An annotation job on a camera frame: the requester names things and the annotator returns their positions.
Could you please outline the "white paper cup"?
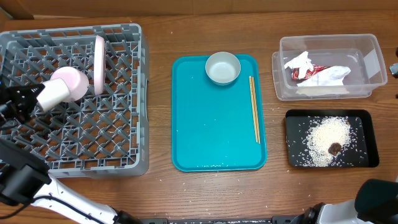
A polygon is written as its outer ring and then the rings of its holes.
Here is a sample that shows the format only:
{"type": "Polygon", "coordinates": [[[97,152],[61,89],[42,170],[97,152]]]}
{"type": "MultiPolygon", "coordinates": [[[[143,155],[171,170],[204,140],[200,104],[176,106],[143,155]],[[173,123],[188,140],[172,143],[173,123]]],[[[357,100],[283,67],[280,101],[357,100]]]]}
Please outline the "white paper cup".
{"type": "Polygon", "coordinates": [[[38,95],[37,102],[43,112],[51,110],[70,96],[70,90],[61,78],[49,80],[42,84],[45,88],[38,95]]]}

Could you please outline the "small pink bowl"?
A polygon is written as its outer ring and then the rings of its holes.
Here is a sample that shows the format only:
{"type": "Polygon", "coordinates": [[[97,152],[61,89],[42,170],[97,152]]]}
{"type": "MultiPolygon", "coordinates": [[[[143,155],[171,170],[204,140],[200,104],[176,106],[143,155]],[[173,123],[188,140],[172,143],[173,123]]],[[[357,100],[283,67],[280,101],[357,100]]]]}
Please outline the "small pink bowl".
{"type": "Polygon", "coordinates": [[[57,69],[50,79],[54,80],[58,78],[61,78],[65,82],[70,91],[70,96],[64,100],[66,103],[78,101],[88,90],[88,77],[76,68],[62,67],[57,69]]]}

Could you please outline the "large white plate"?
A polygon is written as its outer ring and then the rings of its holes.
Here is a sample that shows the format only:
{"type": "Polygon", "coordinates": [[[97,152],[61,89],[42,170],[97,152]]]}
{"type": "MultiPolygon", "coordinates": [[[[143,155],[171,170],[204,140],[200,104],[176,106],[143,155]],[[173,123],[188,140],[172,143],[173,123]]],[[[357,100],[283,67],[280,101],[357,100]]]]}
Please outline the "large white plate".
{"type": "Polygon", "coordinates": [[[93,85],[95,95],[100,95],[104,91],[105,68],[106,68],[106,46],[105,40],[101,36],[96,36],[94,51],[93,85]]]}

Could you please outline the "small white tissue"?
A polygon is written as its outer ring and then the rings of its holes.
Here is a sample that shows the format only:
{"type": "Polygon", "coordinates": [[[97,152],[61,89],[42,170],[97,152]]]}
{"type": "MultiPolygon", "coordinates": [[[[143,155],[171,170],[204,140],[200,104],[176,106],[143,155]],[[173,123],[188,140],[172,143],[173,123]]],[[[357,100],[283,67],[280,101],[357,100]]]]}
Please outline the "small white tissue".
{"type": "Polygon", "coordinates": [[[305,73],[308,69],[313,69],[313,64],[308,57],[308,52],[304,51],[299,56],[285,63],[284,68],[290,68],[291,70],[300,68],[302,70],[300,73],[305,73]]]}

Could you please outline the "pile of white rice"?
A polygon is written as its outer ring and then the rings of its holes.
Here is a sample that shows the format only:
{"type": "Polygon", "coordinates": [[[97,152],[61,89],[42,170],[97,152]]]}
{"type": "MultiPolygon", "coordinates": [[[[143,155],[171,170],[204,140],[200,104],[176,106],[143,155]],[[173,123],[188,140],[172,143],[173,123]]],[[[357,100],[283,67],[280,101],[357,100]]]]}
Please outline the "pile of white rice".
{"type": "Polygon", "coordinates": [[[289,164],[293,167],[367,167],[363,123],[357,116],[289,116],[285,119],[289,164]],[[328,149],[338,142],[342,151],[328,149]]]}

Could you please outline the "brown food scrap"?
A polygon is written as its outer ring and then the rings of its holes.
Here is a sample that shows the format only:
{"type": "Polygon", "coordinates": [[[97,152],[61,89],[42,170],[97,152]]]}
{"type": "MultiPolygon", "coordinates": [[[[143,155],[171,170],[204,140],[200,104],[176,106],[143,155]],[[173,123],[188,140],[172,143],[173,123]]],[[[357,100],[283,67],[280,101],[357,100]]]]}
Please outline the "brown food scrap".
{"type": "Polygon", "coordinates": [[[332,155],[332,156],[337,156],[340,152],[342,151],[342,146],[340,143],[338,142],[334,142],[331,144],[331,146],[328,149],[328,152],[332,155]]]}

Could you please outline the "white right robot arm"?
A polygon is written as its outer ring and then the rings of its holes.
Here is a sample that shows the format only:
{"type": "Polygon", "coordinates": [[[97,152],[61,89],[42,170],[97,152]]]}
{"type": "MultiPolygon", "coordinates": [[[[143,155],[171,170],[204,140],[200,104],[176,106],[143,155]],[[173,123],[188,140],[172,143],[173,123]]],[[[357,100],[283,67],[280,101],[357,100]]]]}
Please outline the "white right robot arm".
{"type": "Polygon", "coordinates": [[[397,182],[369,179],[356,198],[338,203],[319,203],[293,218],[296,224],[397,224],[397,182]]]}

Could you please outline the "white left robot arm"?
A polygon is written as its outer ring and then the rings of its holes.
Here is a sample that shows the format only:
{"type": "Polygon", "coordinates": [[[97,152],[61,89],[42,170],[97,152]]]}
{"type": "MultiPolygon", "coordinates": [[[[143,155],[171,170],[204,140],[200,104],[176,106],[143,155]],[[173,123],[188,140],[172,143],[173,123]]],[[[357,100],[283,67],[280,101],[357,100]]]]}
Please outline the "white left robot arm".
{"type": "MultiPolygon", "coordinates": [[[[7,122],[30,120],[43,84],[7,87],[1,84],[1,129],[7,122]]],[[[1,203],[16,206],[15,216],[28,206],[42,207],[77,223],[140,224],[127,212],[96,203],[59,182],[49,174],[48,165],[8,140],[1,140],[1,203]]]]}

